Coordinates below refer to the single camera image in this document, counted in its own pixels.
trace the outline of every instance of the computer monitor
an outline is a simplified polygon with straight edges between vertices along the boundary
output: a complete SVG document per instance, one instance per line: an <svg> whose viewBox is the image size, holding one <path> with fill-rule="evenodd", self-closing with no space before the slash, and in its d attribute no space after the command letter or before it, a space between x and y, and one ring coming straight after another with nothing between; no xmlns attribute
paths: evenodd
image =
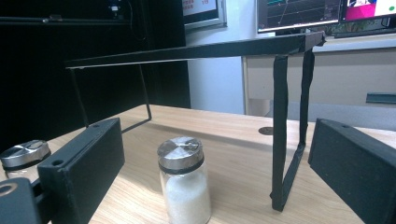
<svg viewBox="0 0 396 224"><path fill-rule="evenodd" d="M396 16L394 0L344 0L342 21L359 21Z"/></svg>
<svg viewBox="0 0 396 224"><path fill-rule="evenodd" d="M226 0L182 0L184 27L226 26Z"/></svg>
<svg viewBox="0 0 396 224"><path fill-rule="evenodd" d="M258 33L337 23L341 0L257 0Z"/></svg>

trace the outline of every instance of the screw hole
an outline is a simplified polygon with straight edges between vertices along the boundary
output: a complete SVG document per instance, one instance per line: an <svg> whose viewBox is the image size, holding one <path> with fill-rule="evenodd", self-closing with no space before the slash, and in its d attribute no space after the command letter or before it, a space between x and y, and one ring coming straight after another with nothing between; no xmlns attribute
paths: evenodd
<svg viewBox="0 0 396 224"><path fill-rule="evenodd" d="M264 135L273 135L274 134L274 128L273 127L263 127L259 129L260 134Z"/></svg>
<svg viewBox="0 0 396 224"><path fill-rule="evenodd" d="M62 163L64 163L64 161L53 161L53 162L52 162L52 165L53 165L53 166L59 166L59 165L61 165Z"/></svg>
<svg viewBox="0 0 396 224"><path fill-rule="evenodd" d="M5 196L10 192L14 191L17 188L17 186L18 185L16 183L9 183L0 186L0 197Z"/></svg>

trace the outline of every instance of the colorful screen display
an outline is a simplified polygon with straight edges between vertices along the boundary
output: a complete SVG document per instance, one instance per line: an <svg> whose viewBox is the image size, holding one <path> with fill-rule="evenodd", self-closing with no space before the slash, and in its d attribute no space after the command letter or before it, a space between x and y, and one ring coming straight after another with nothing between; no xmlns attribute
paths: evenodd
<svg viewBox="0 0 396 224"><path fill-rule="evenodd" d="M344 21L396 15L396 0L346 0Z"/></svg>

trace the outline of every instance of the black bracket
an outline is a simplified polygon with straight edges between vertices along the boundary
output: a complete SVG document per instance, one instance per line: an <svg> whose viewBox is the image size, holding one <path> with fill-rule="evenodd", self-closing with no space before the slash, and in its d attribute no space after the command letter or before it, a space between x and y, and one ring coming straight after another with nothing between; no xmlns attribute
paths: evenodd
<svg viewBox="0 0 396 224"><path fill-rule="evenodd" d="M309 89L314 75L315 55L312 49L304 53L302 94L300 104L300 142L294 153L290 167L283 178L287 145L287 117L289 91L287 81L288 56L276 56L274 62L274 145L272 206L283 211L290 189L300 165L305 149L306 129L308 127Z"/></svg>

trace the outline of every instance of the glass jar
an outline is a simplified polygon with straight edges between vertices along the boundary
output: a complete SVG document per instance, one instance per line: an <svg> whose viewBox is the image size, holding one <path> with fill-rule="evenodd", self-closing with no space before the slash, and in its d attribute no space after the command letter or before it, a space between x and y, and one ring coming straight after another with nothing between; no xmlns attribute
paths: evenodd
<svg viewBox="0 0 396 224"><path fill-rule="evenodd" d="M37 165L50 154L46 141L33 140L2 152L0 161L8 179L25 177L33 183L38 179Z"/></svg>
<svg viewBox="0 0 396 224"><path fill-rule="evenodd" d="M186 136L170 139L157 153L170 223L206 223L211 209L201 141Z"/></svg>

